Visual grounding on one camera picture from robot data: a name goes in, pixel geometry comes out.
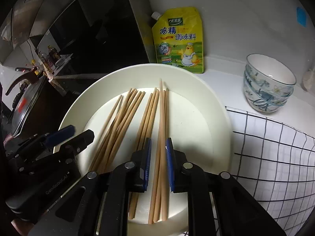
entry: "bowl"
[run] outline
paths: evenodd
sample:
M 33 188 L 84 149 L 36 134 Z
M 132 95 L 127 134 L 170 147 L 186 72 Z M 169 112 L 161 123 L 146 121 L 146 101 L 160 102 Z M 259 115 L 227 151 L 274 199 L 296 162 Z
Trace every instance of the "bowl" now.
M 246 60 L 245 70 L 257 85 L 281 97 L 293 93 L 296 77 L 283 63 L 261 54 L 250 54 Z
M 283 105 L 275 105 L 262 99 L 250 86 L 245 77 L 243 91 L 249 105 L 258 112 L 274 112 L 285 105 L 285 103 Z
M 196 75 L 170 65 L 142 64 L 125 67 L 108 74 L 87 88 L 72 104 L 60 128 L 76 127 L 76 135 L 93 130 L 94 142 L 77 156 L 83 176 L 89 169 L 95 151 L 100 145 L 101 128 L 119 95 L 126 96 L 130 88 L 146 91 L 134 114 L 122 144 L 113 161 L 116 167 L 129 161 L 139 124 L 147 100 L 162 78 L 170 90 L 169 136 L 174 149 L 186 154 L 187 160 L 205 171 L 218 174 L 229 171 L 231 160 L 231 125 L 225 107 L 213 90 Z M 148 190 L 139 194 L 135 218 L 128 222 L 128 236 L 180 235 L 188 228 L 187 194 L 170 192 L 169 219 L 152 225 L 148 223 L 154 175 L 155 151 L 158 140 L 159 106 L 152 130 L 152 154 Z
M 284 105 L 287 101 L 287 99 L 290 96 L 282 97 L 275 93 L 269 92 L 268 90 L 265 90 L 263 87 L 260 87 L 248 74 L 248 72 L 244 71 L 244 77 L 247 80 L 247 83 L 252 87 L 252 89 L 255 91 L 255 93 L 261 97 L 262 100 L 267 101 L 273 105 Z

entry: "green logo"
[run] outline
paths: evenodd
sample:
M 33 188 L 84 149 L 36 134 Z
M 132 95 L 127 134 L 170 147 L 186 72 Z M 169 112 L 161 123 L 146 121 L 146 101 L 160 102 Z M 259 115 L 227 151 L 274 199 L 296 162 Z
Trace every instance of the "green logo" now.
M 182 26 L 183 18 L 168 18 L 169 26 Z

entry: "round white pan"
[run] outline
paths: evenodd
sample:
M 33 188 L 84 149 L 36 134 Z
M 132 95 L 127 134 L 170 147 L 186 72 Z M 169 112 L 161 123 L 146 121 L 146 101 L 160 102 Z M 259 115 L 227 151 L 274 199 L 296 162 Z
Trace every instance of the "round white pan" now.
M 80 95 L 65 115 L 60 128 L 72 124 L 76 127 L 76 135 L 86 129 L 93 130 L 95 135 L 95 141 L 78 155 L 82 176 L 88 171 L 100 144 L 97 140 L 102 139 L 101 127 L 118 96 L 123 94 L 125 97 L 130 88 L 136 88 L 146 94 L 128 127 L 111 169 L 130 159 L 147 100 L 154 87 L 159 87 L 160 78 L 170 90 L 169 137 L 172 138 L 174 149 L 184 152 L 188 161 L 207 172 L 218 174 L 229 170 L 232 131 L 225 108 L 214 92 L 197 76 L 184 69 L 163 64 L 141 64 L 115 71 L 95 82 Z M 139 196 L 135 218 L 128 224 L 128 236 L 179 235 L 188 227 L 186 193 L 170 192 L 169 219 L 147 224 L 158 126 L 159 106 L 152 130 L 149 186 Z

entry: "pot lid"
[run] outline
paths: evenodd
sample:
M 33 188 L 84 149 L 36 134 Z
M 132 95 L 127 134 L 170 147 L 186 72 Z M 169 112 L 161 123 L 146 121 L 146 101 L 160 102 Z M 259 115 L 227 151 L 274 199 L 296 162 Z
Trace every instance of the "pot lid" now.
M 18 102 L 12 118 L 12 137 L 17 137 L 20 134 L 28 115 L 43 88 L 45 79 L 46 77 L 42 76 L 37 82 L 30 84 Z

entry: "blue bowl rim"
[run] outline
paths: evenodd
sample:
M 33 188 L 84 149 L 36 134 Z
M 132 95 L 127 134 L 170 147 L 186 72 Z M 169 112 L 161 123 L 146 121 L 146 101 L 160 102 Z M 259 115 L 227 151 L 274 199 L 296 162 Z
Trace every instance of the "blue bowl rim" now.
M 254 67 L 254 66 L 248 61 L 248 57 L 249 57 L 250 55 L 262 55 L 262 56 L 267 56 L 267 55 L 259 54 L 259 53 L 251 53 L 251 54 L 247 55 L 247 57 L 246 57 L 246 62 L 247 62 L 247 64 L 249 64 L 249 65 L 250 65 L 251 67 L 253 67 L 255 70 L 257 70 L 258 72 L 260 72 L 262 75 L 265 75 L 264 73 L 262 73 L 261 71 L 259 71 L 256 67 Z M 296 76 L 294 75 L 294 73 L 291 71 L 290 68 L 288 68 L 285 64 L 283 64 L 283 65 L 284 65 L 284 66 L 292 73 L 292 75 L 294 76 L 294 79 L 295 79 L 295 83 L 294 83 L 294 84 L 286 84 L 286 83 L 280 82 L 280 81 L 278 81 L 278 80 L 276 80 L 276 79 L 273 79 L 273 78 L 269 77 L 268 75 L 265 75 L 265 76 L 266 76 L 267 78 L 272 79 L 272 80 L 274 80 L 274 81 L 276 81 L 276 82 L 278 82 L 278 83 L 281 83 L 281 84 L 283 84 L 283 85 L 287 85 L 287 86 L 294 86 L 294 85 L 296 85 Z
M 244 77 L 244 81 L 246 81 L 248 87 L 249 87 L 257 96 L 259 96 L 259 95 L 256 93 L 256 91 L 249 85 L 249 82 L 248 82 L 248 80 L 247 80 L 245 77 Z M 286 100 L 285 103 L 282 104 L 282 105 L 275 105 L 275 104 L 273 104 L 273 103 L 270 103 L 270 102 L 264 100 L 261 96 L 259 96 L 259 97 L 260 97 L 261 100 L 265 101 L 266 103 L 268 103 L 269 105 L 272 105 L 272 106 L 281 107 L 281 106 L 284 106 L 284 105 L 287 103 L 287 100 Z
M 255 80 L 250 76 L 250 74 L 249 74 L 249 72 L 247 71 L 246 68 L 245 68 L 245 70 L 244 70 L 244 77 L 245 77 L 245 75 L 247 75 L 251 80 L 253 80 L 253 82 L 254 82 L 255 84 L 257 84 L 257 82 L 255 82 Z M 282 95 L 273 93 L 273 92 L 270 91 L 270 90 L 265 90 L 265 91 L 268 92 L 268 93 L 271 93 L 272 95 L 278 96 L 278 97 L 289 98 L 289 97 L 293 94 L 294 88 L 292 88 L 291 94 L 290 94 L 290 95 L 286 95 L 286 96 L 282 96 Z

